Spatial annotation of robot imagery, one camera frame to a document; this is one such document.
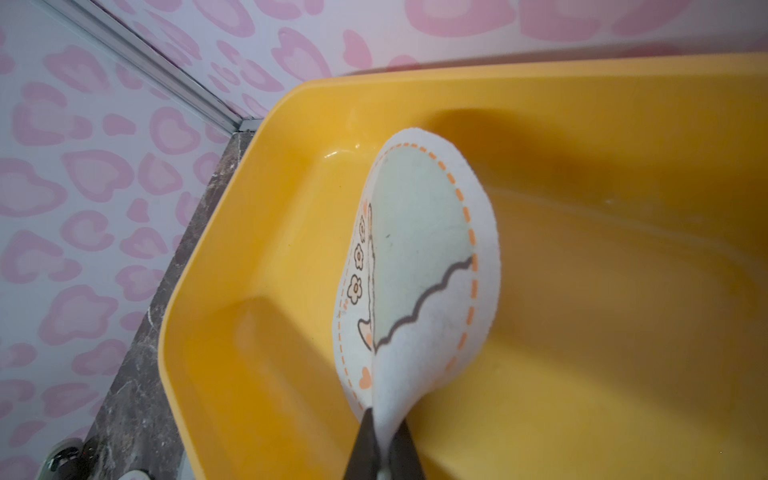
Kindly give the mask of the yellow plastic storage box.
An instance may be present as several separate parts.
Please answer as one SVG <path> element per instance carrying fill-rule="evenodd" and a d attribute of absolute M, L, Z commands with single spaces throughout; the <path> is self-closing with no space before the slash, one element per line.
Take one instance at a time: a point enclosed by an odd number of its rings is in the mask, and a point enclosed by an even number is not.
<path fill-rule="evenodd" d="M 257 130 L 171 297 L 163 385 L 200 479 L 339 479 L 332 318 L 368 171 L 453 143 L 494 207 L 488 342 L 408 423 L 431 478 L 767 475 L 767 57 L 349 76 Z"/>

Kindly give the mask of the green alpaca coaster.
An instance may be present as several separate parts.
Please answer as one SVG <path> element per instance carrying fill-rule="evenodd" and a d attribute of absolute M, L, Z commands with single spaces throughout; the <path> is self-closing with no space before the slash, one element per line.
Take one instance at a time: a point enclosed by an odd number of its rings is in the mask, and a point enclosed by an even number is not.
<path fill-rule="evenodd" d="M 331 328 L 344 395 L 381 449 L 478 355 L 501 276 L 493 207 L 468 161 L 434 133 L 396 133 L 366 179 Z"/>

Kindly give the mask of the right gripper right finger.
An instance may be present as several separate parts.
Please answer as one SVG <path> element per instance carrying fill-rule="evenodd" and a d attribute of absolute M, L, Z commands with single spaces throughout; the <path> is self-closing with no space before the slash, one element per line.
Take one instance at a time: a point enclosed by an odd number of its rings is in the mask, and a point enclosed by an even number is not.
<path fill-rule="evenodd" d="M 425 479 L 424 469 L 405 420 L 400 424 L 390 444 L 387 467 L 393 480 Z"/>

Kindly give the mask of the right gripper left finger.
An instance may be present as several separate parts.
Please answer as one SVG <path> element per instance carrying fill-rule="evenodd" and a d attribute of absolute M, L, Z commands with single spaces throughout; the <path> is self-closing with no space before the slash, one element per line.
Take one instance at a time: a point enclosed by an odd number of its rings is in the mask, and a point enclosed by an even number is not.
<path fill-rule="evenodd" d="M 343 476 L 344 480 L 376 480 L 380 452 L 376 439 L 371 408 L 365 410 Z"/>

